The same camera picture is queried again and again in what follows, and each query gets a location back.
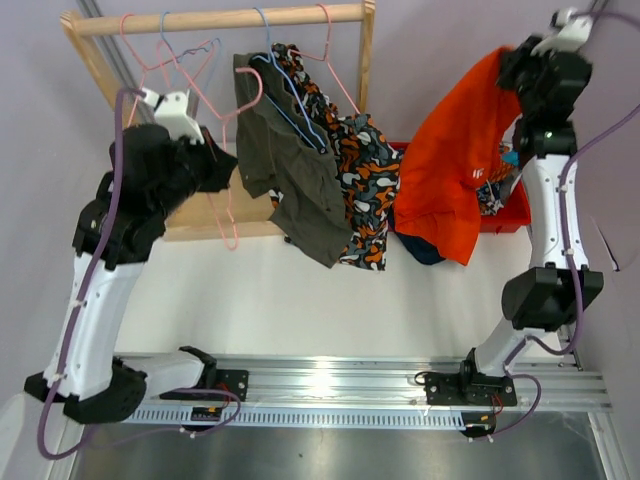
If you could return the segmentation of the colourful graphic print shorts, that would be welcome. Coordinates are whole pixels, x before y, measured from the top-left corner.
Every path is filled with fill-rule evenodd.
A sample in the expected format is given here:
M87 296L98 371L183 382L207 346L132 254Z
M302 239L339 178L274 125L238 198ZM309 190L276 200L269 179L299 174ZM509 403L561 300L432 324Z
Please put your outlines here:
M499 159L497 169L476 190L482 216L495 216L507 205L521 175L519 154L511 143L500 143Z

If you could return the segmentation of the navy blue shorts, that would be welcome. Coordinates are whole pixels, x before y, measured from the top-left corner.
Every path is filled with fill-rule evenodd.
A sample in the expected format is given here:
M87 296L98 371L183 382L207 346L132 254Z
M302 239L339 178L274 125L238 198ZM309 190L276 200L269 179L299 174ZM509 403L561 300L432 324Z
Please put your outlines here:
M397 232L396 236L412 257L422 265L435 265L445 260L438 249L421 237Z

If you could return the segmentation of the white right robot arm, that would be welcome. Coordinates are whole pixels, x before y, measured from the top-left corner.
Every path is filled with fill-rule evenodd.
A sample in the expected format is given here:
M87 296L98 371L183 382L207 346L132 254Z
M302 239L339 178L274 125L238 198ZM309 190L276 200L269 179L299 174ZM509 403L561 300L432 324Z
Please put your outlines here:
M469 371L456 380L468 403L489 396L491 378L509 375L529 346L554 354L544 334L571 325L579 335L586 308L604 287L582 245L575 198L578 146L571 115L591 75L577 48L551 37L530 36L500 57L497 84L515 93L522 113L513 145L530 206L532 252L528 269L503 288L502 319L469 353Z

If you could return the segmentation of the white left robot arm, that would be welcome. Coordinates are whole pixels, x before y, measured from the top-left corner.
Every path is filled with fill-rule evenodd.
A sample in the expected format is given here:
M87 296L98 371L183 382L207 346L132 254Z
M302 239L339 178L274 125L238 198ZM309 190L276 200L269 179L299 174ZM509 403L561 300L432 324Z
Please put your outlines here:
M166 221L196 193L230 186L236 157L208 129L203 138L171 138L157 124L121 132L123 172L107 171L95 198L81 211L74 233L74 284L63 333L50 365L26 378L24 390L63 406L81 425L119 423L149 397L209 398L217 361L186 346L172 354L128 363L115 354L129 297Z

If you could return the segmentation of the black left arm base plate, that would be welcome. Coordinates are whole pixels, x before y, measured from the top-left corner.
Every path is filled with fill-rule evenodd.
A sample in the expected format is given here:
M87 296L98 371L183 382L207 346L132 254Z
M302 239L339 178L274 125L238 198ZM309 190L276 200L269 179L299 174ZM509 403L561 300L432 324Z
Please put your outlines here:
M217 369L215 373L204 373L199 387L206 390L201 397L210 401L226 401L228 397L212 393L212 390L230 391L241 401L246 400L249 386L249 371L238 369Z

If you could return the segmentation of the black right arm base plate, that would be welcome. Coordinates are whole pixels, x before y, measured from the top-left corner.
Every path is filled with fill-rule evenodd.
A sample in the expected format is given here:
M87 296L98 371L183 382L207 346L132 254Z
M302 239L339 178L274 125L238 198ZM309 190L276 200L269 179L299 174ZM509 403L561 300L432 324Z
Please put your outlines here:
M517 405L514 383L506 376L421 371L414 375L414 382L433 406Z

